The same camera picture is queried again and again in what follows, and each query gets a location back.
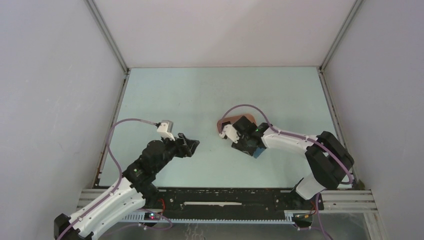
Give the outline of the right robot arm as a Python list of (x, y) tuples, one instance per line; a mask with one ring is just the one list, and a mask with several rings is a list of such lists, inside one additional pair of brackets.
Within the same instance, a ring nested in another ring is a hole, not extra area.
[(267, 149), (305, 157), (311, 173), (295, 185), (290, 196), (291, 204), (297, 209), (308, 206), (317, 193), (337, 189), (355, 163), (347, 149), (328, 131), (302, 135), (283, 131), (267, 122), (256, 125), (243, 115), (233, 123), (226, 122), (220, 137), (231, 140), (232, 148), (254, 158)]

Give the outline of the blue card holder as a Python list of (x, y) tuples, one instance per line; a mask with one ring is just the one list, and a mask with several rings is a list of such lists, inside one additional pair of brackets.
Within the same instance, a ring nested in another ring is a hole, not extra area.
[(255, 158), (255, 159), (257, 159), (264, 151), (266, 150), (266, 148), (261, 148), (261, 147), (258, 147), (254, 152), (253, 152), (253, 157)]

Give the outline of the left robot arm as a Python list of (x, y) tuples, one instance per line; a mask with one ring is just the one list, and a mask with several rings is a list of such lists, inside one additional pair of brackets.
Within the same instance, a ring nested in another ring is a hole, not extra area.
[(192, 157), (199, 144), (199, 140), (188, 139), (183, 133), (174, 140), (150, 141), (105, 192), (70, 216), (62, 213), (54, 219), (54, 239), (97, 240), (130, 213), (153, 208), (159, 194), (153, 185), (156, 175), (173, 158)]

